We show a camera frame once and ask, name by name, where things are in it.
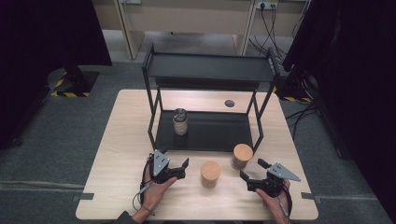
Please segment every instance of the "human hand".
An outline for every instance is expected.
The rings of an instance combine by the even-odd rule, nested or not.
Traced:
[[[150,165],[147,167],[145,171],[144,183],[149,182],[149,186],[143,192],[144,193],[143,204],[141,208],[132,217],[132,219],[137,223],[143,223],[150,214],[153,214],[153,210],[160,203],[166,190],[177,181],[176,177],[172,177],[162,184],[150,182],[151,180],[151,176],[149,174]]]
[[[284,179],[284,184],[286,188],[290,188],[290,182],[288,179]],[[269,196],[262,189],[256,189],[256,193],[262,198],[264,209],[270,210],[277,224],[290,223],[289,218],[285,215],[280,206],[280,203],[282,203],[286,210],[289,208],[288,198],[284,190],[282,190],[280,195],[275,198]]]
[[[145,172],[145,178],[144,178],[145,183],[148,183],[151,180],[149,170],[150,168],[148,166]],[[172,177],[162,184],[149,182],[149,187],[144,192],[145,200],[143,201],[143,206],[151,211],[154,210],[157,207],[158,203],[163,198],[163,195],[165,194],[166,190],[169,187],[171,187],[176,181],[177,178]]]

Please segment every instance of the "black metal shelf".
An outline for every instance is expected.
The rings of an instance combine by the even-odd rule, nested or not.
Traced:
[[[151,110],[148,136],[153,149],[233,151],[237,144],[247,144],[255,152],[263,139],[261,116],[279,76],[275,54],[268,50],[266,57],[198,55],[155,52],[148,49],[142,65]],[[155,100],[151,95],[150,81],[157,87]],[[256,92],[261,83],[270,83],[269,91],[260,107]],[[246,113],[189,111],[189,129],[177,135],[173,128],[173,111],[163,110],[161,89],[252,91]],[[154,140],[152,127],[160,106],[161,115]],[[248,114],[254,108],[259,138],[253,145]]]

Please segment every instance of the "sleeve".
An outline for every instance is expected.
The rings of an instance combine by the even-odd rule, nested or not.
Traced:
[[[129,213],[124,211],[117,220],[113,222],[113,224],[138,224],[136,221],[129,216]]]

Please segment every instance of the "shelf top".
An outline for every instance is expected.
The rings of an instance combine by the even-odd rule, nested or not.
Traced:
[[[149,77],[272,82],[274,73],[263,57],[151,52]]]

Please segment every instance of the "yellow black tape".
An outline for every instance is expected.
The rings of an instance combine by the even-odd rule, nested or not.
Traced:
[[[76,92],[76,91],[59,91],[62,88],[62,85],[67,85],[67,81],[65,81],[66,73],[64,73],[56,83],[54,91],[52,92],[51,96],[64,96],[64,97],[88,97],[90,92]]]
[[[88,97],[89,92],[70,92],[70,91],[53,91],[51,96],[64,96],[64,97]]]
[[[276,87],[274,87],[273,93],[276,94]],[[292,102],[301,102],[301,103],[310,103],[312,102],[308,97],[297,98],[293,96],[277,96],[280,101],[292,101]]]

